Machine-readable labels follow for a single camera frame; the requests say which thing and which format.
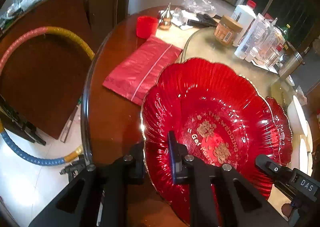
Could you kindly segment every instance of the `red package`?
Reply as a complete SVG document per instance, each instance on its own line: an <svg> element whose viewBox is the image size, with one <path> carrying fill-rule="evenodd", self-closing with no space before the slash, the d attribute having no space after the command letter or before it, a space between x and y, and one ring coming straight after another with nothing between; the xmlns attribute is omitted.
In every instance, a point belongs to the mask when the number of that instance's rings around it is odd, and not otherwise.
<svg viewBox="0 0 320 227"><path fill-rule="evenodd" d="M181 52L182 49L150 36L107 76L103 86L141 105L160 72L175 62Z"/></svg>

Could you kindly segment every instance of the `screw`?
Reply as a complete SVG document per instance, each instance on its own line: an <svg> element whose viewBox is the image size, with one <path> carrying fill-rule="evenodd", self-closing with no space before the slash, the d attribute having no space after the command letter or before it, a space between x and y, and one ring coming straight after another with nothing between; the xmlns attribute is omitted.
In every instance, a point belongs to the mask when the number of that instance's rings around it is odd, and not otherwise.
<svg viewBox="0 0 320 227"><path fill-rule="evenodd" d="M230 164L223 164L222 169L224 171L230 171L232 169L232 166Z"/></svg>
<svg viewBox="0 0 320 227"><path fill-rule="evenodd" d="M96 170L96 166L93 164L90 164L87 166L87 171L92 172Z"/></svg>
<svg viewBox="0 0 320 227"><path fill-rule="evenodd" d="M195 157L193 155L185 155L184 159L188 162L191 162L195 159Z"/></svg>
<svg viewBox="0 0 320 227"><path fill-rule="evenodd" d="M131 161L132 159L133 159L133 156L131 156L131 155L125 155L125 156L123 156L123 160L126 161L126 162L129 162L129 161Z"/></svg>

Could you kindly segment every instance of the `red scalloped plate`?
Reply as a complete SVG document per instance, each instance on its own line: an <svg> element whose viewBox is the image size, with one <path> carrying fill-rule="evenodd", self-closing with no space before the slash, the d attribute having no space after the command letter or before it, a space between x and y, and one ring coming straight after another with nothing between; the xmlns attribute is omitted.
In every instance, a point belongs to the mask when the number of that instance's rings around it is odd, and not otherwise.
<svg viewBox="0 0 320 227"><path fill-rule="evenodd" d="M276 99L267 97L266 101L270 105L273 121L277 126L280 136L280 164L286 166L290 163L292 154L292 131L290 129L289 120Z"/></svg>
<svg viewBox="0 0 320 227"><path fill-rule="evenodd" d="M272 182L254 160L266 154L279 162L279 133L267 102L230 67L200 58L168 66L145 96L141 120L150 179L185 223L189 189L172 183L169 130L190 154L216 166L230 163L269 197Z"/></svg>

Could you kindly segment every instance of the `white bottle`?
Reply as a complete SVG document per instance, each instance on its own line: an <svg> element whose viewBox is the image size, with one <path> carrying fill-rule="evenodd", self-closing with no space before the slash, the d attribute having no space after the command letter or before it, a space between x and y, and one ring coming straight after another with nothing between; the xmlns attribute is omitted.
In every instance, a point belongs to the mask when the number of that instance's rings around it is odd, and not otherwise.
<svg viewBox="0 0 320 227"><path fill-rule="evenodd" d="M256 19L257 16L253 12L255 6L255 2L248 0L247 5L238 5L233 12L231 18L236 20L243 27L242 31L236 36L233 46L239 46L239 42L244 33L247 31L252 21Z"/></svg>

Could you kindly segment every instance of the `red plastic cup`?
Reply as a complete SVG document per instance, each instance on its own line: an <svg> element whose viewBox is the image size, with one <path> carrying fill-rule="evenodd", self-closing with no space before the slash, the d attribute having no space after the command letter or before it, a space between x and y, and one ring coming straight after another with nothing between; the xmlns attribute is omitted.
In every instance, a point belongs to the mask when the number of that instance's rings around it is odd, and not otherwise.
<svg viewBox="0 0 320 227"><path fill-rule="evenodd" d="M147 39L155 35L158 28L158 19L150 16L140 16L137 20L137 37Z"/></svg>

